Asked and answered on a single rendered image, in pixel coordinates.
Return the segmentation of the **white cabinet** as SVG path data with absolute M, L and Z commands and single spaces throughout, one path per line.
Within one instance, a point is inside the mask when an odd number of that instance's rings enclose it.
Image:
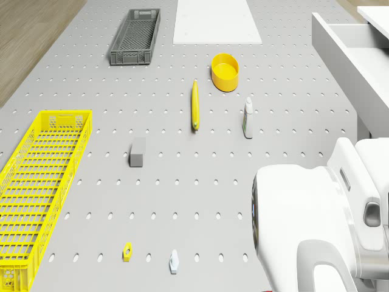
M 389 49 L 389 6 L 358 6 L 380 48 Z

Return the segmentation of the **white board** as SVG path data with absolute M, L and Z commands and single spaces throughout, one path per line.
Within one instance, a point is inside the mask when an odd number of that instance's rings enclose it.
M 174 44 L 261 44 L 246 0 L 178 0 Z

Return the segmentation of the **small white bottle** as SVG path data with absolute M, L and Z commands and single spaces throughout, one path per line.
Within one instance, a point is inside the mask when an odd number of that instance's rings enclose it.
M 247 139 L 253 138 L 253 103 L 250 97 L 247 97 L 245 101 L 243 131 Z

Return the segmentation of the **yellow basket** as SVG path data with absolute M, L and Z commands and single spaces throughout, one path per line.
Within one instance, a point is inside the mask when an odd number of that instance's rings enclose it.
M 29 292 L 92 131 L 92 111 L 40 111 L 0 173 L 0 292 Z

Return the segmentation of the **banana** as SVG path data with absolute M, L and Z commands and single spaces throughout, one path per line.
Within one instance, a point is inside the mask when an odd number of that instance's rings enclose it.
M 199 113 L 199 91 L 196 80 L 193 82 L 191 93 L 191 124 L 194 130 L 199 129 L 200 113 Z

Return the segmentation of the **grey cube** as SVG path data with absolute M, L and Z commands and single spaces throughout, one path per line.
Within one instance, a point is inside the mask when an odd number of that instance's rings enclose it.
M 129 165 L 130 167 L 143 167 L 143 159 L 146 151 L 146 139 L 144 137 L 137 137 L 133 140 L 130 153 Z

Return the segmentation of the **dark grey basket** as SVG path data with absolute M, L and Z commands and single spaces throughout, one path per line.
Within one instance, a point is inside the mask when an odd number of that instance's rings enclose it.
M 160 24 L 160 9 L 131 9 L 110 50 L 111 65 L 150 64 Z

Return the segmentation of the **white drawer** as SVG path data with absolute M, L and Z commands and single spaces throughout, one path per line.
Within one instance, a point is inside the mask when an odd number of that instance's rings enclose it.
M 389 137 L 389 38 L 312 14 L 312 45 L 358 115 L 358 138 Z

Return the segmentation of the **yellow bowl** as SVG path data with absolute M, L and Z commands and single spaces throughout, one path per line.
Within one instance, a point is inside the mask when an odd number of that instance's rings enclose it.
M 239 82 L 239 64 L 230 54 L 220 53 L 212 60 L 212 81 L 221 91 L 235 90 Z

